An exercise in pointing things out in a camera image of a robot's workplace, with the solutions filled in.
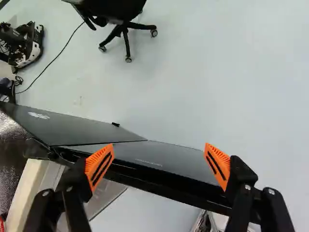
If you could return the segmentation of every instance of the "black cable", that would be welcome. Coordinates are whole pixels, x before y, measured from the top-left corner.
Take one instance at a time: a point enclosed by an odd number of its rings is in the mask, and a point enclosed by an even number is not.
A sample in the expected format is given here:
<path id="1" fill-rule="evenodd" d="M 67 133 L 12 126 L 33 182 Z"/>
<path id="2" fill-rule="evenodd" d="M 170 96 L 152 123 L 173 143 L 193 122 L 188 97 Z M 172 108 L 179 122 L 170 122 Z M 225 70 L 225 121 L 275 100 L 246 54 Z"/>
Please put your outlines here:
<path id="1" fill-rule="evenodd" d="M 21 78 L 20 76 L 15 76 L 15 83 L 14 83 L 15 86 L 20 86 L 21 84 L 23 84 L 23 82 L 24 82 L 23 78 Z"/>
<path id="2" fill-rule="evenodd" d="M 67 45 L 69 44 L 70 40 L 72 39 L 73 35 L 76 33 L 76 31 L 78 30 L 78 28 L 80 28 L 82 26 L 82 24 L 84 24 L 85 22 L 81 23 L 73 32 L 73 34 L 70 36 L 69 40 L 67 41 L 66 45 L 64 45 L 63 49 L 60 51 L 60 53 L 43 69 L 43 71 L 34 79 L 34 81 L 32 81 L 32 83 L 28 86 L 28 88 L 26 88 L 25 90 L 18 92 L 16 94 L 20 94 L 23 92 L 26 92 L 32 85 L 33 83 L 45 72 L 45 70 L 60 56 L 60 54 L 64 51 L 64 49 L 67 47 Z"/>

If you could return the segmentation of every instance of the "laptop logo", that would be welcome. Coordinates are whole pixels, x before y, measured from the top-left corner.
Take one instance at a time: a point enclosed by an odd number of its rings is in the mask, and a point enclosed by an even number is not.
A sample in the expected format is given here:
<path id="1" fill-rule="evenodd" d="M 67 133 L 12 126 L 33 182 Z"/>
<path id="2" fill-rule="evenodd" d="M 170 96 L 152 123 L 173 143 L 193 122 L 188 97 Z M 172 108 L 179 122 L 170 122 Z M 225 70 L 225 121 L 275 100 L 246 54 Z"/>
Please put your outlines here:
<path id="1" fill-rule="evenodd" d="M 34 113 L 34 112 L 28 112 L 28 114 L 30 116 L 38 117 L 38 118 L 45 119 L 45 120 L 50 119 L 50 117 L 47 116 L 47 115 L 37 114 L 37 113 Z"/>

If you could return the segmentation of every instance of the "cable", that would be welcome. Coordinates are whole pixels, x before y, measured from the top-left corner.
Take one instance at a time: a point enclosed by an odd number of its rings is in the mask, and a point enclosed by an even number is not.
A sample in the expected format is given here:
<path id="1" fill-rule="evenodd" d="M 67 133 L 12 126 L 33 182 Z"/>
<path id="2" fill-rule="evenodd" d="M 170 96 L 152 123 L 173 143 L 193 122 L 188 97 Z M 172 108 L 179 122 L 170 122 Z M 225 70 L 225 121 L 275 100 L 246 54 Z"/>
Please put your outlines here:
<path id="1" fill-rule="evenodd" d="M 20 86 L 21 84 L 23 84 L 23 82 L 24 82 L 23 78 L 21 78 L 20 76 L 15 76 L 15 83 L 14 83 L 15 86 Z"/>
<path id="2" fill-rule="evenodd" d="M 73 32 L 73 34 L 70 36 L 69 40 L 67 41 L 66 45 L 64 45 L 63 49 L 60 51 L 60 53 L 43 69 L 43 71 L 34 79 L 34 81 L 32 81 L 32 83 L 28 86 L 28 88 L 26 88 L 25 90 L 18 92 L 16 94 L 20 94 L 23 92 L 26 92 L 28 89 L 30 89 L 30 87 L 33 85 L 33 83 L 45 72 L 45 70 L 60 56 L 60 54 L 64 51 L 64 49 L 67 47 L 67 45 L 69 44 L 70 40 L 72 39 L 73 35 L 76 33 L 76 31 L 82 26 L 82 24 L 84 24 L 85 22 L 81 23 Z"/>
<path id="3" fill-rule="evenodd" d="M 20 94 L 20 93 L 23 93 L 23 92 L 26 92 L 28 89 L 30 89 L 30 87 L 33 85 L 33 83 L 45 72 L 45 70 L 60 56 L 60 54 L 64 51 L 64 49 L 67 47 L 67 45 L 69 44 L 69 42 L 71 41 L 73 35 L 76 33 L 76 31 L 84 24 L 85 22 L 81 23 L 75 30 L 74 32 L 72 33 L 72 35 L 70 36 L 69 40 L 67 41 L 66 45 L 64 45 L 63 49 L 60 51 L 60 53 L 43 69 L 43 71 L 32 81 L 32 83 L 23 91 L 21 92 L 18 92 L 16 94 Z M 15 77 L 15 86 L 19 86 L 23 83 L 23 79 L 20 77 L 20 76 L 16 76 Z"/>

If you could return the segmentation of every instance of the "chair base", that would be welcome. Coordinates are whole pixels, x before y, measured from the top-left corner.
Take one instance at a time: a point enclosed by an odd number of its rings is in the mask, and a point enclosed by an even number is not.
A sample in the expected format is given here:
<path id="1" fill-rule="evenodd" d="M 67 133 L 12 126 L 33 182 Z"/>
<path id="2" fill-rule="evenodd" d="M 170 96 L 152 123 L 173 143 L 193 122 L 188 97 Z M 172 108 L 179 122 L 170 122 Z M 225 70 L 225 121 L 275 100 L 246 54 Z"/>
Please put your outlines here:
<path id="1" fill-rule="evenodd" d="M 111 31 L 109 36 L 99 44 L 99 50 L 102 52 L 106 52 L 107 49 L 105 47 L 106 44 L 108 44 L 110 41 L 113 40 L 113 38 L 120 37 L 121 33 L 124 36 L 125 44 L 126 44 L 126 62 L 131 63 L 132 57 L 130 52 L 130 44 L 129 44 L 129 38 L 128 38 L 128 28 L 132 29 L 138 29 L 138 30 L 150 30 L 151 37 L 156 37 L 158 35 L 158 31 L 156 30 L 155 25 L 144 25 L 144 24 L 138 24 L 133 22 L 127 22 L 123 23 L 121 25 L 116 25 L 116 27 Z"/>

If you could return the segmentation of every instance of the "office chair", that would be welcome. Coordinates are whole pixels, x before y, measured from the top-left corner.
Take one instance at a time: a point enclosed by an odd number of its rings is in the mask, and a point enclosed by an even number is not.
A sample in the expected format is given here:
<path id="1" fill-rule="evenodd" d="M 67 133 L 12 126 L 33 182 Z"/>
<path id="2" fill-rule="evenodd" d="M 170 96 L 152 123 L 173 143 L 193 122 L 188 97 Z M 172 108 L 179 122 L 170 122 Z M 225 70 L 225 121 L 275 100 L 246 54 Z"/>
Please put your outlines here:
<path id="1" fill-rule="evenodd" d="M 131 63 L 132 57 L 128 39 L 128 28 L 139 30 L 150 30 L 151 37 L 156 37 L 158 31 L 155 25 L 144 25 L 133 23 L 131 20 L 139 15 L 146 3 L 146 0 L 63 0 L 69 2 L 79 13 L 85 23 L 96 30 L 93 23 L 100 27 L 108 23 L 115 24 L 115 28 L 109 36 L 99 44 L 99 50 L 106 52 L 105 47 L 113 38 L 120 37 L 123 33 L 126 44 L 126 62 Z"/>

